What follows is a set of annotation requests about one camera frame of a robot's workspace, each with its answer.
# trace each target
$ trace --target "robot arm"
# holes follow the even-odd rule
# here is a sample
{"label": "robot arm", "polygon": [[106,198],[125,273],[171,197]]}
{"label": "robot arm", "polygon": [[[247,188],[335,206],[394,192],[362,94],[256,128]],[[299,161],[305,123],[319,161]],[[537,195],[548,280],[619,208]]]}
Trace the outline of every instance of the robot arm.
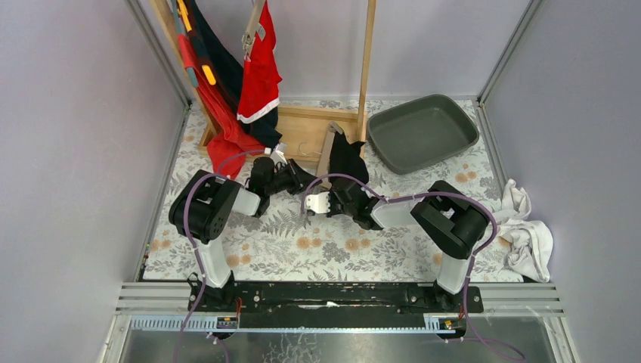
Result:
{"label": "robot arm", "polygon": [[[200,170],[187,184],[169,211],[169,221],[178,233],[185,235],[183,213],[187,195],[195,182],[207,174]],[[200,240],[198,250],[205,265],[206,284],[222,287],[231,274],[220,243],[211,244],[227,223],[231,212],[261,216],[269,205],[269,197],[280,191],[298,194],[315,179],[293,160],[278,167],[268,157],[254,161],[249,187],[235,181],[210,179],[194,195],[189,209],[192,235]],[[437,181],[429,191],[461,194],[445,181]],[[476,242],[482,237],[489,221],[473,205],[449,197],[429,197],[387,203],[369,197],[360,185],[347,178],[337,178],[330,191],[305,198],[308,213],[346,214],[363,229],[381,230],[395,225],[418,224],[443,251],[437,284],[450,294],[461,291],[469,258]],[[448,218],[443,212],[453,211]]]}

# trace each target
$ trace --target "gray tray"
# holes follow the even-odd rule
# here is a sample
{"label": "gray tray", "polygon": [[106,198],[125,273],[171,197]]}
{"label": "gray tray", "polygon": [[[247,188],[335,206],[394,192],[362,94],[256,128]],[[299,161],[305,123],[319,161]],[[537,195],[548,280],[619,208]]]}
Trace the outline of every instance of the gray tray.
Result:
{"label": "gray tray", "polygon": [[397,174],[439,163],[478,140],[472,120],[451,98],[431,95],[390,108],[367,123],[382,161]]}

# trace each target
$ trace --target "hanger hook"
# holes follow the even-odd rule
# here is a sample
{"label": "hanger hook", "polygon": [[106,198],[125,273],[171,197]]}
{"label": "hanger hook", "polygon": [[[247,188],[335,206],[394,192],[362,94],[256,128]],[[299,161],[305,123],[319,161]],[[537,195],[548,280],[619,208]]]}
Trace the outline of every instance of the hanger hook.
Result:
{"label": "hanger hook", "polygon": [[307,144],[307,141],[303,141],[303,142],[301,142],[301,143],[299,144],[299,154],[301,154],[302,156],[306,157],[306,156],[311,155],[311,154],[318,154],[318,155],[321,155],[321,153],[319,153],[318,151],[314,151],[314,152],[312,152],[312,153],[310,153],[310,154],[303,153],[303,152],[302,152],[302,150],[301,150],[301,146],[302,146],[303,144]]}

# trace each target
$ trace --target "wooden base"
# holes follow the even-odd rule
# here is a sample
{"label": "wooden base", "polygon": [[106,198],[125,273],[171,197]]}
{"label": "wooden base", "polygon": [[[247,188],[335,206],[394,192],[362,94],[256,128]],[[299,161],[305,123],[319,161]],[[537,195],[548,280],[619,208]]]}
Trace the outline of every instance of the wooden base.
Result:
{"label": "wooden base", "polygon": [[[333,110],[327,108],[281,105],[278,107],[278,126],[276,130],[283,134],[281,142],[287,144],[285,157],[294,159],[300,166],[315,167],[321,158],[327,127],[335,122],[340,126],[350,143],[365,141],[367,130],[367,113],[359,124],[356,110]],[[215,132],[208,124],[198,144],[198,151],[207,154],[207,144]]]}

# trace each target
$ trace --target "clothing tag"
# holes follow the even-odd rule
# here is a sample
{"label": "clothing tag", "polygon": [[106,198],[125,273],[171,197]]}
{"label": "clothing tag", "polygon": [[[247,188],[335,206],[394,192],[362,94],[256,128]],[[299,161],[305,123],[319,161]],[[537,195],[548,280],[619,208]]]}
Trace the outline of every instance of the clothing tag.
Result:
{"label": "clothing tag", "polygon": [[259,35],[261,42],[265,40],[265,28],[259,23],[259,28],[256,30],[256,34]]}

